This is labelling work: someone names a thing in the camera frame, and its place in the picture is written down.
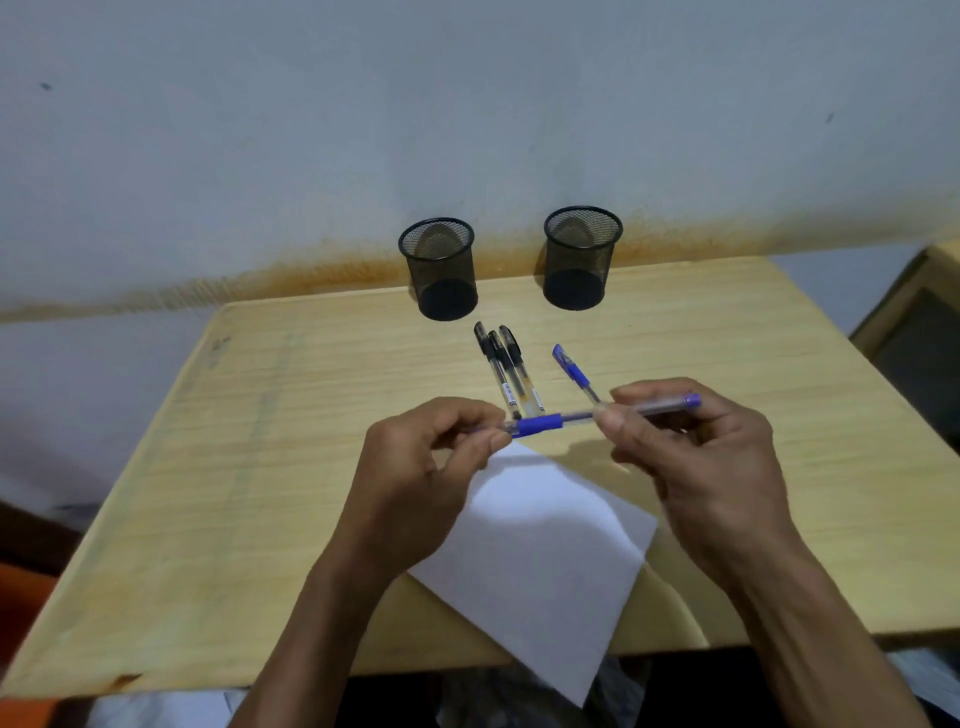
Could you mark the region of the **orange seat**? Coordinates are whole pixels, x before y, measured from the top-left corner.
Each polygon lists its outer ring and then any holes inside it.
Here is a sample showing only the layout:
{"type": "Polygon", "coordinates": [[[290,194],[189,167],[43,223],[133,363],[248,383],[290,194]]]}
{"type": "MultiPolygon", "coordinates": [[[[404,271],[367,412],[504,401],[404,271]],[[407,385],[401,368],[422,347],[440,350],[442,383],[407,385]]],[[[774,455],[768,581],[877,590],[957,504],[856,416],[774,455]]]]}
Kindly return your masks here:
{"type": "MultiPolygon", "coordinates": [[[[57,578],[0,563],[0,684],[57,578]]],[[[56,700],[0,698],[0,728],[49,728],[56,700]]]]}

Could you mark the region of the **wooden side furniture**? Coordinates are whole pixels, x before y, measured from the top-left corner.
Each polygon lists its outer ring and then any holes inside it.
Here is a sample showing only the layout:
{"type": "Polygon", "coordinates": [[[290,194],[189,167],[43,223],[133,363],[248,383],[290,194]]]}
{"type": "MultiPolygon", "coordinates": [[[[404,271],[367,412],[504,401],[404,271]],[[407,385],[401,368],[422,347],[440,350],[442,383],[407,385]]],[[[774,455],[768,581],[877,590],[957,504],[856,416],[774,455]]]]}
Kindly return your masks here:
{"type": "Polygon", "coordinates": [[[960,455],[960,238],[919,253],[850,342],[960,455]]]}

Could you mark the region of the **black mesh pen cup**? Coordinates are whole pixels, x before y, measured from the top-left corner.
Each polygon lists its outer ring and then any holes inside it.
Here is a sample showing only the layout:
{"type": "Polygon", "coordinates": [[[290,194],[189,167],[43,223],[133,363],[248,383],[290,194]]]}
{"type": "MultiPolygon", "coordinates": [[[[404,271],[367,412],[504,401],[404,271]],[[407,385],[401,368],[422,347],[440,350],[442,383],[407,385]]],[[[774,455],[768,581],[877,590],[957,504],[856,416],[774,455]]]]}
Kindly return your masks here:
{"type": "Polygon", "coordinates": [[[474,239],[474,228],[453,217],[412,224],[398,238],[417,307],[426,318],[456,321],[476,308],[474,239]]]}
{"type": "Polygon", "coordinates": [[[571,205],[551,213],[543,225],[546,300],[561,310],[599,305],[623,231],[619,217],[598,206],[571,205]]]}

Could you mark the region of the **person's right forearm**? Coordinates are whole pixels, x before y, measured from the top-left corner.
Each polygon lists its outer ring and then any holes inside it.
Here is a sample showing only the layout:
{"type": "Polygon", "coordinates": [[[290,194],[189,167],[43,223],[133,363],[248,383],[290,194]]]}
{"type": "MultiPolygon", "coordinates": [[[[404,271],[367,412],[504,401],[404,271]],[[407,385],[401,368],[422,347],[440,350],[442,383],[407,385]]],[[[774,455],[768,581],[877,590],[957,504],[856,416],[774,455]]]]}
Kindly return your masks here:
{"type": "Polygon", "coordinates": [[[931,728],[902,674],[800,541],[737,554],[726,592],[790,728],[931,728]]]}

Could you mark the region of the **person's right hand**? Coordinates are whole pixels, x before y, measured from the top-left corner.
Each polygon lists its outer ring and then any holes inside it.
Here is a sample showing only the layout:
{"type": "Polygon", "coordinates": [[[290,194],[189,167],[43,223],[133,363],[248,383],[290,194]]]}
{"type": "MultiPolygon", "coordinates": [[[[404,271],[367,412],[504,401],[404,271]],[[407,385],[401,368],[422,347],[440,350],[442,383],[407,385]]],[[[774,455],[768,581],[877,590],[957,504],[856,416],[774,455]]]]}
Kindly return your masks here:
{"type": "Polygon", "coordinates": [[[762,413],[684,377],[636,381],[609,394],[612,406],[630,407],[690,392],[702,398],[697,409],[719,417],[721,436],[664,433],[664,474],[647,476],[682,548],[727,591],[739,553],[806,544],[790,513],[772,425],[762,413]]]}

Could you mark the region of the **person's left forearm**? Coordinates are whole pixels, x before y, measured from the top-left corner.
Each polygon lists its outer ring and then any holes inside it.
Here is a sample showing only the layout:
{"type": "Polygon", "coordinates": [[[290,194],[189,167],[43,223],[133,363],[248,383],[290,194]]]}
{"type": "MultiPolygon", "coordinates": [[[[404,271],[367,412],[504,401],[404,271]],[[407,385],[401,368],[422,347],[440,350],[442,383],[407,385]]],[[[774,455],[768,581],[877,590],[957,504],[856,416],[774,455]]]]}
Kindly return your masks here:
{"type": "Polygon", "coordinates": [[[330,544],[226,728],[333,728],[361,639],[401,572],[374,549],[330,544]]]}

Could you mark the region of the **white paper sheet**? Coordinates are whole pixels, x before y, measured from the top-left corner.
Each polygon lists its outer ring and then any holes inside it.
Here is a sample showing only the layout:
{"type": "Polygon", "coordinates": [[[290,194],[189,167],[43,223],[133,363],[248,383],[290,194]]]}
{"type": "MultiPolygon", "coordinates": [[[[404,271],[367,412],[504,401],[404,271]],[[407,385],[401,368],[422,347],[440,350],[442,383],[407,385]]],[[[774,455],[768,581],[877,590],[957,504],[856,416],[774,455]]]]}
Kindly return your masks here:
{"type": "Polygon", "coordinates": [[[410,576],[583,707],[658,520],[515,442],[471,481],[442,545],[410,576]]]}

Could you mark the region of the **blue capped clear pen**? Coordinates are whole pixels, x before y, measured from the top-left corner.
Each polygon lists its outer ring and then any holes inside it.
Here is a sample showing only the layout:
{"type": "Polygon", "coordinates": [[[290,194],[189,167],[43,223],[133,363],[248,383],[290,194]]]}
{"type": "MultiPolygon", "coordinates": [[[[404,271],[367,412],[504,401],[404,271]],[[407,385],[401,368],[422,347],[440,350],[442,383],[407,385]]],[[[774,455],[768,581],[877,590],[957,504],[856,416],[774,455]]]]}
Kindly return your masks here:
{"type": "MultiPolygon", "coordinates": [[[[499,431],[506,432],[512,439],[522,439],[548,431],[560,431],[593,422],[594,416],[611,404],[611,402],[600,402],[586,410],[540,415],[534,418],[505,420],[494,427],[499,431]]],[[[677,396],[642,401],[631,405],[630,408],[638,415],[649,418],[678,412],[690,412],[701,406],[701,395],[690,392],[677,396]]]]}
{"type": "Polygon", "coordinates": [[[559,368],[570,379],[570,381],[580,389],[582,394],[584,394],[592,404],[599,405],[601,403],[601,398],[594,391],[591,381],[565,351],[565,349],[560,344],[557,344],[553,346],[551,354],[554,360],[557,362],[559,368]]]}

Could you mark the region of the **person's left hand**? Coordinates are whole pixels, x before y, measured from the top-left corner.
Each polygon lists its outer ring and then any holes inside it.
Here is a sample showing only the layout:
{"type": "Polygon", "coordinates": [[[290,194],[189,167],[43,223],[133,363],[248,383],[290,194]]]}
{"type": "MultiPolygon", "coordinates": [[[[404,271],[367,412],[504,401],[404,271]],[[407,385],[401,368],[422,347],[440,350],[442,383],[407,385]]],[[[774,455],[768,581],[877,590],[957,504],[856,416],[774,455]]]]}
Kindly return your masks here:
{"type": "Polygon", "coordinates": [[[437,552],[472,484],[449,483],[454,445],[466,434],[496,430],[505,421],[505,412],[494,404],[442,396],[375,422],[366,431],[327,546],[375,550],[401,568],[398,577],[437,552]]]}

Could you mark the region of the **black capped clear pen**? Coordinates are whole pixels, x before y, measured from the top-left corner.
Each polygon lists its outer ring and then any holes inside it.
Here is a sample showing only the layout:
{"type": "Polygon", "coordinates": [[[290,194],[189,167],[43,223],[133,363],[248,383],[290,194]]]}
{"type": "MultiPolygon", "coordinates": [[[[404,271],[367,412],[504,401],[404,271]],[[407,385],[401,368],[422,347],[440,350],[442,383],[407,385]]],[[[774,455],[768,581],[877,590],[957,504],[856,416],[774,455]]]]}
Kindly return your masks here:
{"type": "Polygon", "coordinates": [[[478,345],[497,381],[498,388],[501,391],[505,404],[510,412],[510,417],[515,421],[521,420],[523,418],[522,408],[520,407],[517,397],[514,394],[512,385],[500,362],[498,349],[491,338],[491,334],[486,331],[482,321],[476,321],[474,323],[473,332],[477,339],[478,345]]]}
{"type": "Polygon", "coordinates": [[[499,333],[491,330],[487,334],[487,339],[493,348],[496,361],[503,371],[507,383],[510,385],[510,393],[512,399],[514,400],[517,411],[514,418],[521,419],[537,417],[540,413],[540,410],[534,405],[530,395],[527,393],[527,389],[523,385],[519,372],[499,333]]]}
{"type": "Polygon", "coordinates": [[[516,337],[511,332],[510,328],[504,324],[499,325],[498,333],[507,349],[508,354],[510,355],[510,358],[516,370],[518,371],[518,374],[521,378],[523,385],[527,389],[527,393],[529,394],[531,401],[539,410],[537,417],[546,415],[546,407],[526,368],[525,362],[522,358],[521,347],[516,337]]]}

